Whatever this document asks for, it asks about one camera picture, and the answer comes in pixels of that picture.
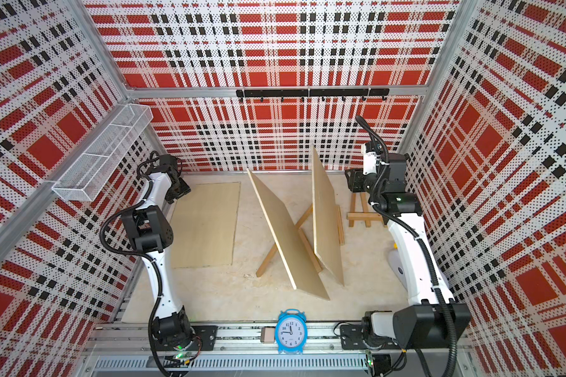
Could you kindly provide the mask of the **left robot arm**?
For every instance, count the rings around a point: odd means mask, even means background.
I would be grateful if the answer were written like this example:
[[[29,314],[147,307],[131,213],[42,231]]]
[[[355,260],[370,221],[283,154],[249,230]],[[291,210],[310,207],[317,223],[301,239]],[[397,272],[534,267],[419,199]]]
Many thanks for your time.
[[[190,325],[184,305],[173,294],[168,276],[168,248],[174,243],[174,231],[162,207],[163,204],[174,204],[191,192],[182,179],[179,162],[180,159],[173,155],[152,151],[136,169],[137,177],[145,181],[141,199],[137,204],[111,215],[98,232],[101,245],[107,251],[143,260],[154,298],[147,324],[149,349],[164,376],[185,376],[187,373],[168,371],[158,355],[159,345],[185,350],[196,342],[199,350],[203,347],[201,338]],[[108,227],[118,219],[124,226],[130,250],[115,248],[106,240]]]

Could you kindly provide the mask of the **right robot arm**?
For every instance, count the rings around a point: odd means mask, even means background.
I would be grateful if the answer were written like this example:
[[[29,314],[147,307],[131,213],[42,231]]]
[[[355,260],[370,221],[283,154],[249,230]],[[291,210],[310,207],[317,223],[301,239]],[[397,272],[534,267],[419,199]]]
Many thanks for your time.
[[[431,376],[424,355],[428,349],[446,349],[444,376],[454,375],[458,341],[472,315],[459,303],[436,264],[425,231],[425,219],[418,196],[407,190],[407,156],[388,150],[361,116],[355,121],[369,135],[363,145],[363,165],[344,172],[352,193],[368,193],[368,204],[381,217],[392,235],[396,249],[388,262],[407,290],[408,306],[394,313],[368,311],[356,330],[358,347],[371,352],[368,372],[388,376],[402,371],[407,353],[418,355],[421,369]]]

